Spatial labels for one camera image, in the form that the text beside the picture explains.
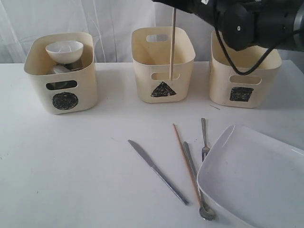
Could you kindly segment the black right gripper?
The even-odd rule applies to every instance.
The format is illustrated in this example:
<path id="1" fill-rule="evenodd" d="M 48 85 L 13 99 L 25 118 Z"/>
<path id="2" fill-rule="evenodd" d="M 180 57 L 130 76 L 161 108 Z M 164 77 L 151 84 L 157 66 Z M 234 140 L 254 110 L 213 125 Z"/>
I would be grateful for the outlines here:
<path id="1" fill-rule="evenodd" d="M 235 51 L 255 45 L 258 2 L 255 0 L 158 0 L 167 6 L 194 14 L 221 32 Z"/>

